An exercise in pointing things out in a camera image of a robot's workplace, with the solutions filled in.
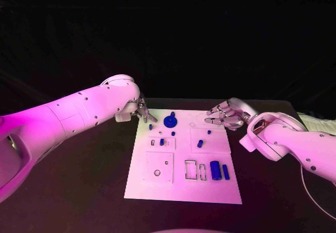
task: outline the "small blue piece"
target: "small blue piece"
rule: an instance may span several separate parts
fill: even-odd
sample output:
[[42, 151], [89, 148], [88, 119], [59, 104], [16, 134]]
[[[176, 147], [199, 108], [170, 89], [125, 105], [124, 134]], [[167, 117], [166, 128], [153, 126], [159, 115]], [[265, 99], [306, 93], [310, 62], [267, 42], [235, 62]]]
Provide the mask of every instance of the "small blue piece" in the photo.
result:
[[219, 161], [211, 161], [211, 169], [212, 169], [212, 179], [215, 181], [219, 181], [222, 179]]
[[163, 124], [167, 128], [173, 128], [177, 125], [177, 119], [174, 117], [174, 112], [170, 113], [170, 116], [164, 117]]
[[198, 147], [200, 148], [202, 145], [203, 145], [203, 140], [199, 140], [199, 141], [198, 141]]
[[229, 172], [228, 172], [228, 166], [226, 165], [222, 166], [222, 171], [224, 171], [225, 180], [229, 180]]

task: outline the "white board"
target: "white board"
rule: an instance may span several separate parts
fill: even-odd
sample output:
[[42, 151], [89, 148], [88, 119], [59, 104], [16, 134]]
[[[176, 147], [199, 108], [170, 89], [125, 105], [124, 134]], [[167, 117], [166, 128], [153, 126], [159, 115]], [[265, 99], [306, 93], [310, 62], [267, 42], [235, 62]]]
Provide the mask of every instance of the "white board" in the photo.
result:
[[[163, 119], [172, 111], [177, 125], [167, 128]], [[143, 119], [138, 122], [124, 198], [242, 204], [224, 127], [203, 122], [205, 111], [150, 109], [150, 113], [157, 123], [144, 124]], [[202, 148], [198, 147], [199, 140], [203, 140]], [[186, 160], [196, 161], [196, 180], [186, 179]], [[229, 180], [224, 178], [222, 168], [222, 180], [212, 180], [213, 160], [228, 166]], [[205, 165], [205, 181], [200, 180], [199, 165]]]

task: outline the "circular hole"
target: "circular hole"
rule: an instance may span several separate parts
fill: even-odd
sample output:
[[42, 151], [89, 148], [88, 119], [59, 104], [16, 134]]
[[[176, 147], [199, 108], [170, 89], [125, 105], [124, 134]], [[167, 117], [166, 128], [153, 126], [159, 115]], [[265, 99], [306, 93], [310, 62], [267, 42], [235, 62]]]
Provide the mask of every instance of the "circular hole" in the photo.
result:
[[154, 170], [154, 175], [160, 176], [160, 171], [159, 170]]

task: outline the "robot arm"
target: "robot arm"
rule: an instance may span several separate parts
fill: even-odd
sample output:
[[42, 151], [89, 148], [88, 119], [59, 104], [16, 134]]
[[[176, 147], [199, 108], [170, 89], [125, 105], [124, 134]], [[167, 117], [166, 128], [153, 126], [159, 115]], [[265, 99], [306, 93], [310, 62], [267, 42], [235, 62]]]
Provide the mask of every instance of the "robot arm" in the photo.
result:
[[59, 100], [0, 116], [0, 202], [65, 139], [112, 117], [117, 122], [130, 121], [131, 115], [157, 121], [133, 78], [115, 75]]
[[288, 153], [304, 169], [336, 183], [336, 137], [324, 132], [309, 132], [304, 125], [284, 113], [262, 113], [247, 103], [231, 98], [208, 111], [219, 111], [219, 118], [205, 119], [206, 123], [224, 125], [236, 130], [248, 124], [247, 135], [239, 143], [249, 152], [255, 149], [273, 161]]

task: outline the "robotic hand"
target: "robotic hand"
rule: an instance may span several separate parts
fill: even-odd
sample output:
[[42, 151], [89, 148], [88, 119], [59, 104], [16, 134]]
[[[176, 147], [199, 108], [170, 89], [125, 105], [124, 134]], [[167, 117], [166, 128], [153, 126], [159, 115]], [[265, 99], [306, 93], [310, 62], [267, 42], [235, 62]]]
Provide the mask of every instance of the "robotic hand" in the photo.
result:
[[130, 121], [131, 115], [157, 122], [133, 78], [115, 75], [59, 100], [0, 116], [0, 202], [65, 139], [112, 117]]
[[205, 122], [236, 130], [248, 124], [247, 135], [239, 143], [249, 152], [255, 149], [273, 161], [287, 153], [304, 169], [336, 183], [336, 137], [324, 132], [309, 132], [304, 125], [284, 113], [261, 113], [248, 104], [231, 98], [206, 112], [219, 112], [219, 118]]

